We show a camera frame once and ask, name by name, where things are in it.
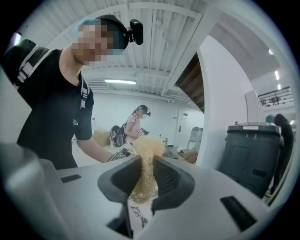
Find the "pink shirt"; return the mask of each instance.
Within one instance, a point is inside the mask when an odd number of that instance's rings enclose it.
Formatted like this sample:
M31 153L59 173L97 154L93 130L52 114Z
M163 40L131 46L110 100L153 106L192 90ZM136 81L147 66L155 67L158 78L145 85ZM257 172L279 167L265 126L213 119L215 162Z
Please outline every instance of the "pink shirt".
M130 132L137 134L137 132L141 130L140 118L136 115L130 115L128 117L127 123L130 123L130 122L134 122L134 125L132 126ZM133 143L136 139L137 139L137 137L133 138L133 137L127 136L125 141Z

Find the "black t-shirt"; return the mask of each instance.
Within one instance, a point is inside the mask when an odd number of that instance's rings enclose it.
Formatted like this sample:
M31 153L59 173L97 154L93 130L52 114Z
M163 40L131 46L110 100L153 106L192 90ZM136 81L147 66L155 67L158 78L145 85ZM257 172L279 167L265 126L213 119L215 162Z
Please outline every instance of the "black t-shirt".
M3 68L14 82L20 66L20 58L28 54L25 43L10 49L4 56ZM81 105L81 80L78 86L68 82L60 72L61 50L54 50L38 66L34 73L20 85L18 92L32 111L26 120L17 143L33 150L40 158L53 162L56 169L77 167L72 156L71 140L92 137L91 115L93 92L90 90Z
M294 134L290 122L282 114L277 114L274 119L275 125L281 127L281 135L284 139L284 150L291 152L293 149Z

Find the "door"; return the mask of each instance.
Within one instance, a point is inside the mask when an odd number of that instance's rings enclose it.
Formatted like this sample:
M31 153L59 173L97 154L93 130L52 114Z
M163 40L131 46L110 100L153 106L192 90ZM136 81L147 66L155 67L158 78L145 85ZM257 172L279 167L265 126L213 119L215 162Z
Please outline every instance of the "door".
M177 134L175 138L175 146L182 149L188 148L188 141L192 128L195 127L194 112L189 110L180 110L177 124Z

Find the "black slot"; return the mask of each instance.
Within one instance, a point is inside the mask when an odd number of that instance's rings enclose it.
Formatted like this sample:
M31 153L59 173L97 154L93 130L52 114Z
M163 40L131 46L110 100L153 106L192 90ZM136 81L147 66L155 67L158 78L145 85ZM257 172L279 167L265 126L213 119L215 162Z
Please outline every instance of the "black slot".
M129 220L128 198L141 176L141 170L142 160L137 156L104 172L98 178L98 187L105 197L123 205L120 216L107 226L129 238L133 238L133 232Z
M256 223L256 220L234 196L223 197L220 200L241 231Z
M267 173L264 172L264 171L260 171L260 170L257 170L257 169L253 169L253 172L252 174L256 175L256 176L259 176L259 177L262 177L262 178L265 178Z
M74 174L74 175L70 175L70 176L67 176L67 177L62 177L60 179L63 183L66 183L66 182L74 181L74 180L79 179L79 178L81 178L81 176L79 176L78 174Z
M153 173L158 186L158 198L153 200L152 213L182 205L194 191L194 178L188 172L158 156L154 157L153 165Z

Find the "bin lid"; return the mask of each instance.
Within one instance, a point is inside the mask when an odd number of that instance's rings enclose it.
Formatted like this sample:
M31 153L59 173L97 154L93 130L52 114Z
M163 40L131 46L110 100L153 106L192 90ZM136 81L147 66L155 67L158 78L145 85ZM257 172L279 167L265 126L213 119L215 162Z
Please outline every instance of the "bin lid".
M275 124L272 125L267 122L246 122L238 125L228 126L227 132L231 131L259 131L259 132L272 132L280 136L279 127Z

